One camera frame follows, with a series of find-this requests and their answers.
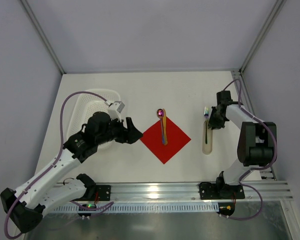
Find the iridescent rainbow fork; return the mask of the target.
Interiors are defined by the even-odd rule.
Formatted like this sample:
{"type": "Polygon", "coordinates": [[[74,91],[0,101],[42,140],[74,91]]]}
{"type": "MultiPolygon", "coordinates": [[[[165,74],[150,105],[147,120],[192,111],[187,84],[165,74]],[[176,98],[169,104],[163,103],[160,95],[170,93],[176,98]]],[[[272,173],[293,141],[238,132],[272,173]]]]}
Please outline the iridescent rainbow fork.
{"type": "Polygon", "coordinates": [[[209,143],[209,138],[208,138],[208,130],[209,130],[209,112],[210,109],[208,107],[204,107],[204,113],[203,116],[205,118],[204,121],[204,126],[205,126],[205,144],[207,145],[209,143]]]}

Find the iridescent rainbow spoon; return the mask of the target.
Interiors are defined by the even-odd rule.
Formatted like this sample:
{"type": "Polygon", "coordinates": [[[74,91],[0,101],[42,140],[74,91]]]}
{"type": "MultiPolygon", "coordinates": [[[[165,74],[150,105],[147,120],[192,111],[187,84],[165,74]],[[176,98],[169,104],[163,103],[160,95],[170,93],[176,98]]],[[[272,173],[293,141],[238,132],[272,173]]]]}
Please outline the iridescent rainbow spoon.
{"type": "Polygon", "coordinates": [[[160,108],[157,110],[157,117],[160,120],[160,125],[161,125],[161,135],[162,135],[162,144],[164,145],[164,132],[163,132],[163,108],[160,108]]]}

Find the gold knife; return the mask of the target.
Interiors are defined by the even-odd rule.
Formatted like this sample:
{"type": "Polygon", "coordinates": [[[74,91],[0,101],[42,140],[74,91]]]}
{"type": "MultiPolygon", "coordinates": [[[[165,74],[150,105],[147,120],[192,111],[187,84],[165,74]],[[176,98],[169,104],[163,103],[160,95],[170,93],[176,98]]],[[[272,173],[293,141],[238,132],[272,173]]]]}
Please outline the gold knife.
{"type": "Polygon", "coordinates": [[[168,137],[167,137],[167,113],[166,110],[163,108],[163,139],[164,139],[164,145],[166,146],[168,144],[168,137]]]}

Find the red paper napkin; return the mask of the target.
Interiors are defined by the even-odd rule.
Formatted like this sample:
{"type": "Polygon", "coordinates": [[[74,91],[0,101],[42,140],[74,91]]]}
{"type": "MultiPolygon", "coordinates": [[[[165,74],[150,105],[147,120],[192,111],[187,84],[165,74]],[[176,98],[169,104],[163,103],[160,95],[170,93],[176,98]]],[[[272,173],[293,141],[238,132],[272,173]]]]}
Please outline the red paper napkin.
{"type": "Polygon", "coordinates": [[[167,145],[162,143],[161,123],[157,121],[144,133],[141,142],[163,163],[176,155],[191,138],[186,135],[172,120],[166,120],[167,145]]]}

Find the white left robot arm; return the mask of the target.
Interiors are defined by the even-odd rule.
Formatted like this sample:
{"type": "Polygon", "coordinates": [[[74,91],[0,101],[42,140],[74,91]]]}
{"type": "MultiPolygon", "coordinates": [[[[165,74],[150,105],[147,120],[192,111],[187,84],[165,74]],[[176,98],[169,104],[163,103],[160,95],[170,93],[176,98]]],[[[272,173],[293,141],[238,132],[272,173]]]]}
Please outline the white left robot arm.
{"type": "Polygon", "coordinates": [[[75,199],[88,199],[96,188],[95,182],[86,174],[79,174],[69,186],[60,191],[52,187],[68,172],[80,166],[98,151],[98,147],[115,141],[134,144],[143,134],[134,126],[130,117],[112,119],[106,112],[95,112],[81,126],[79,132],[70,136],[60,147],[58,155],[40,172],[16,189],[5,188],[0,200],[5,221],[11,220],[22,234],[32,231],[54,208],[75,199]]]}

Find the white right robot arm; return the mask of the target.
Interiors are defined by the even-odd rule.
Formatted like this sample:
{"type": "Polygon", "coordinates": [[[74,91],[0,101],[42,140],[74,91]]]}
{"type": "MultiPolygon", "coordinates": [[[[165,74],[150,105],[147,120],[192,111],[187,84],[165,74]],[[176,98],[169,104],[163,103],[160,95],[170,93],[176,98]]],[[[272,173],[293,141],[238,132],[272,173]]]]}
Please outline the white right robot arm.
{"type": "Polygon", "coordinates": [[[233,101],[229,90],[216,94],[207,124],[209,130],[220,130],[226,122],[234,123],[240,130],[237,159],[209,186],[210,196],[218,199],[239,197],[244,199],[241,181],[253,171],[265,170],[277,158],[277,126],[265,122],[247,111],[239,101],[233,101]]]}

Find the beige oblong utensil tray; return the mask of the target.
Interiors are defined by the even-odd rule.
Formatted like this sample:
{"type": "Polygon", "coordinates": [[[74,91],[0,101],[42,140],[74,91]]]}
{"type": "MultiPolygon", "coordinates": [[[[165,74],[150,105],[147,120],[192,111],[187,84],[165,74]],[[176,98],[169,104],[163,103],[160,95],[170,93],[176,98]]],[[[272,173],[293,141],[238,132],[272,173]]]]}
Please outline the beige oblong utensil tray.
{"type": "Polygon", "coordinates": [[[206,119],[203,124],[202,152],[205,155],[211,154],[213,150],[213,130],[209,128],[209,120],[206,119]]]}

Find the white perforated plastic basket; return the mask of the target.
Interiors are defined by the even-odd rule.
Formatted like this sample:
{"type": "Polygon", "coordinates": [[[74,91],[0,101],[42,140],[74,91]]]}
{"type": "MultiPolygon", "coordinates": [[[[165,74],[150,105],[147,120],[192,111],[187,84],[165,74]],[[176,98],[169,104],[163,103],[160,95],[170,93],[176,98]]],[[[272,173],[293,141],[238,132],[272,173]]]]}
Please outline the white perforated plastic basket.
{"type": "MultiPolygon", "coordinates": [[[[115,90],[95,88],[86,91],[100,95],[111,103],[121,100],[121,96],[115,90]]],[[[74,105],[64,141],[66,142],[69,137],[77,133],[95,112],[107,113],[108,106],[99,97],[86,93],[80,94],[74,105]]]]}

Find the right black connector box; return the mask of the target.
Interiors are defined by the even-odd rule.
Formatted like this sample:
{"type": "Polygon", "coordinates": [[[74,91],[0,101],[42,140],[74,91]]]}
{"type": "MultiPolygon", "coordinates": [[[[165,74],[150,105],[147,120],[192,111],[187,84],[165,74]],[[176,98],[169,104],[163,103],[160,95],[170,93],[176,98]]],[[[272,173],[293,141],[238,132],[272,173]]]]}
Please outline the right black connector box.
{"type": "Polygon", "coordinates": [[[220,217],[230,217],[235,212],[235,204],[231,202],[218,203],[218,211],[216,212],[220,217]]]}

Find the aluminium right side rail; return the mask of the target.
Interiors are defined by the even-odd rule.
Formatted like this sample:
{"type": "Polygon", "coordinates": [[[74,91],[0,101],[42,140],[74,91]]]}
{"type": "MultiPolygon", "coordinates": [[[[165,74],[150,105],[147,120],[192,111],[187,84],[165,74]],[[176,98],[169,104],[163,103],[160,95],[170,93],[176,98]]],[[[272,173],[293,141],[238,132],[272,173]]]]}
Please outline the aluminium right side rail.
{"type": "MultiPolygon", "coordinates": [[[[241,103],[243,103],[243,106],[245,109],[251,113],[255,118],[254,115],[255,111],[252,107],[252,102],[248,94],[248,90],[246,88],[246,85],[244,83],[243,75],[239,72],[239,70],[231,70],[231,75],[233,79],[233,83],[235,84],[235,87],[238,92],[238,98],[241,103]]],[[[272,165],[277,160],[278,156],[278,146],[277,146],[277,131],[272,131],[271,129],[268,131],[265,130],[266,133],[268,133],[270,137],[270,143],[274,144],[274,159],[267,164],[266,166],[250,166],[250,172],[252,171],[259,171],[261,172],[261,177],[266,177],[266,179],[274,179],[277,180],[272,165]]]]}

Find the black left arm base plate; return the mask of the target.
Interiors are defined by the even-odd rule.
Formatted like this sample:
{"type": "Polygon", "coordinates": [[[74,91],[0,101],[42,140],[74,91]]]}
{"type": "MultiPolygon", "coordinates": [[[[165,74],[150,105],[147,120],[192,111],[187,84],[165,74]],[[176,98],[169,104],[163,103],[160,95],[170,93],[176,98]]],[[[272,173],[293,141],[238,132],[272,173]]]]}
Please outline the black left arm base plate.
{"type": "Polygon", "coordinates": [[[111,200],[111,185],[96,185],[95,202],[111,200]]]}

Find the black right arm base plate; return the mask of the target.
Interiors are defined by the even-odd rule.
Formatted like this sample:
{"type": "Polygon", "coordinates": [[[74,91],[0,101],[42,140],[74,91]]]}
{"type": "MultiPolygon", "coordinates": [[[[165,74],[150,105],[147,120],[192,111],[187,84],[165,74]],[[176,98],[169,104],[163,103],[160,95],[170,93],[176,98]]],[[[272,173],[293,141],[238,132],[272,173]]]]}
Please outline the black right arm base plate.
{"type": "Polygon", "coordinates": [[[198,185],[201,200],[245,199],[242,185],[201,182],[198,185]]]}

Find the left aluminium frame post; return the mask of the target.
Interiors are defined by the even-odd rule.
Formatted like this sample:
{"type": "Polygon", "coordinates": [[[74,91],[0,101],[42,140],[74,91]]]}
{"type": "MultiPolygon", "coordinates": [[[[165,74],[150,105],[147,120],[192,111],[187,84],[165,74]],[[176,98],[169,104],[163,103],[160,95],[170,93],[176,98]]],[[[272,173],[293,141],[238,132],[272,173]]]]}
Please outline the left aluminium frame post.
{"type": "Polygon", "coordinates": [[[28,17],[30,23],[32,24],[35,32],[37,33],[40,41],[42,42],[44,48],[48,52],[50,58],[52,59],[54,65],[58,69],[61,75],[64,75],[66,71],[64,70],[59,58],[57,57],[57,54],[55,53],[50,41],[48,40],[40,22],[38,21],[32,7],[30,6],[29,2],[27,0],[19,0],[18,1],[24,10],[26,16],[28,17]]]}

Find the aluminium frame post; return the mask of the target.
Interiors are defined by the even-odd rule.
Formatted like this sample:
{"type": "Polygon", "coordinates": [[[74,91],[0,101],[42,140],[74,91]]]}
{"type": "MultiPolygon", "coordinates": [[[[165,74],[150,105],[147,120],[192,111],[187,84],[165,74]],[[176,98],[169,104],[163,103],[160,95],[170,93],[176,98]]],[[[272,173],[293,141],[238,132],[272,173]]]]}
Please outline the aluminium frame post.
{"type": "Polygon", "coordinates": [[[66,71],[64,70],[59,58],[57,57],[57,54],[55,53],[50,41],[48,40],[40,22],[38,21],[32,7],[30,6],[29,2],[27,0],[19,0],[18,1],[24,10],[26,16],[28,17],[30,23],[32,24],[35,32],[37,33],[40,41],[42,42],[44,48],[48,52],[50,58],[52,59],[54,65],[58,69],[61,75],[64,75],[66,71]]]}
{"type": "Polygon", "coordinates": [[[240,74],[243,74],[247,69],[248,65],[250,64],[251,60],[253,59],[254,55],[257,53],[257,50],[262,45],[263,41],[265,40],[268,32],[270,31],[272,25],[274,24],[276,18],[280,14],[282,8],[284,7],[286,0],[276,0],[273,7],[271,8],[269,14],[264,20],[264,23],[258,32],[251,48],[249,49],[240,69],[240,74]]]}

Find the right aluminium frame post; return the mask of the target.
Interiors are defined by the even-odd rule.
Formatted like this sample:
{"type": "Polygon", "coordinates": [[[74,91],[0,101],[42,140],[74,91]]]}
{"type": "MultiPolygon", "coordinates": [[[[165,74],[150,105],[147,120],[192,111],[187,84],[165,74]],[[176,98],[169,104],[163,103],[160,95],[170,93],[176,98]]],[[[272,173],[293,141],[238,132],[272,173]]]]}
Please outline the right aluminium frame post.
{"type": "Polygon", "coordinates": [[[251,60],[253,59],[254,55],[257,53],[257,50],[262,45],[263,41],[265,40],[268,32],[270,31],[272,25],[274,24],[276,18],[280,14],[282,8],[284,7],[286,0],[276,0],[273,7],[271,8],[269,14],[264,20],[264,23],[258,32],[251,48],[249,49],[240,69],[240,74],[243,74],[247,69],[248,65],[250,64],[251,60]]]}

